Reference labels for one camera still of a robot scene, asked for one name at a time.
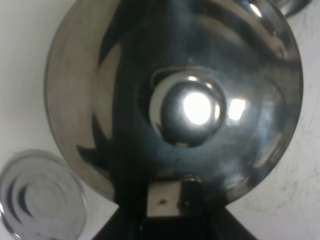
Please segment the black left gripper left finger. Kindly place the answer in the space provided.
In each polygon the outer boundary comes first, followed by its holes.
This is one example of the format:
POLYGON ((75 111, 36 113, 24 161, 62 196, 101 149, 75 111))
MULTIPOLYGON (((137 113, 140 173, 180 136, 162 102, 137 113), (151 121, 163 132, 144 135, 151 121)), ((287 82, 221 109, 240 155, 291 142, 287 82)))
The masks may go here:
POLYGON ((146 202, 136 206, 120 205, 93 240, 142 240, 146 202))

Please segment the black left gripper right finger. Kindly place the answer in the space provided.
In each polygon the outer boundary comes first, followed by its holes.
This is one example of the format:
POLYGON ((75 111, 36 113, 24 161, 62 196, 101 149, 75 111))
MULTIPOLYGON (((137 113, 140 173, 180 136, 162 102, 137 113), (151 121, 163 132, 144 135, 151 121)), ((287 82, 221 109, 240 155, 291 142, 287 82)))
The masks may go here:
POLYGON ((226 206, 226 192, 217 184, 201 184, 203 215, 210 240, 255 240, 256 237, 238 221, 226 206))

